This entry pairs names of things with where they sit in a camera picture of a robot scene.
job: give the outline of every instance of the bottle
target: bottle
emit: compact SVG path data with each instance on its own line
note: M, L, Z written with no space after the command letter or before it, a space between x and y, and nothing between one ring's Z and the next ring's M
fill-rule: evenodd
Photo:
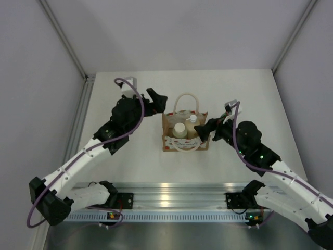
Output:
M196 115L191 115L188 119L185 121L185 127L187 129L187 138L193 139L198 137L197 131L194 129L194 126L200 125L200 121L198 120Z
M172 134L175 138L184 139L187 136L187 129L184 124L179 122L173 127Z

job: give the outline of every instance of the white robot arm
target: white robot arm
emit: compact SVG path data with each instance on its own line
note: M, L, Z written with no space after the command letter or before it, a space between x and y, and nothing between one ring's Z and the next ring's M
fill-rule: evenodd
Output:
M243 121L236 128L240 102L228 102L225 109L226 113L220 118L210 119L205 126L196 126L196 131L202 141L207 140L210 132L216 131L213 141L224 139L262 180L251 181L237 194L237 199L228 202L245 209L269 208L295 222L319 246L333 249L333 200L300 178L276 153L263 145L262 134L253 122ZM271 190L264 183L271 183L282 192Z
M123 95L112 109L110 120L62 167L43 179L35 177L30 181L33 206L27 219L29 228L36 227L45 220L55 226L70 212L92 205L112 206L116 202L118 191L107 181L84 189L73 188L84 175L127 143L129 135L138 128L144 117L164 112L168 98L158 95L152 88L147 89L147 92L153 102L145 99L143 95L141 97L133 84L133 78L115 79L115 83L121 87ZM31 225L30 219L35 208L45 220Z

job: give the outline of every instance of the bottle cap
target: bottle cap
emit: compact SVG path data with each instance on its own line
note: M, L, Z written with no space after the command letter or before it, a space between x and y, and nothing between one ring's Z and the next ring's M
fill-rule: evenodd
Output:
M196 115L191 115L188 119L186 120L190 120L191 122L196 122L197 121L197 116Z
M183 133L185 131L185 125L182 123L177 123L174 127L176 133Z

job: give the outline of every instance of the bag handle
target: bag handle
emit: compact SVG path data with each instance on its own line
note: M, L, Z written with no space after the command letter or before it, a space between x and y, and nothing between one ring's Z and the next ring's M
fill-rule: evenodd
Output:
M198 98L197 98L194 94L189 93L189 92L185 92L185 93L183 93L183 94L180 94L180 96L177 97L177 99L176 99L176 101L175 101L175 106L173 107L173 114L176 113L176 108L177 108L177 104L178 104L179 99L180 99L182 96L184 96L184 95L190 95L190 96L192 96L192 97L196 100L196 115L197 115L198 112L199 112L199 100L198 100Z
M197 145L194 147L194 148L191 148L190 150L184 150L184 149L181 149L179 148L176 143L174 142L174 137L171 137L171 144L172 146L174 146L174 148L176 150L178 150L179 152L182 152L182 153L190 153L190 152L193 152L195 150L197 150L199 147L200 147L200 141L197 139L197 138L194 138L196 141L197 141Z

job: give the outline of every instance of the white wall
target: white wall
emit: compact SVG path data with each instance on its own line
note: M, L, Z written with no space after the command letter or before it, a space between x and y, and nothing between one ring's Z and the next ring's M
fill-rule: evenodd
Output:
M88 73L271 68L309 0L49 0Z
M61 163L82 85L37 1L0 1L1 249L29 243L29 181Z
M275 76L309 181L333 197L333 1L321 0Z

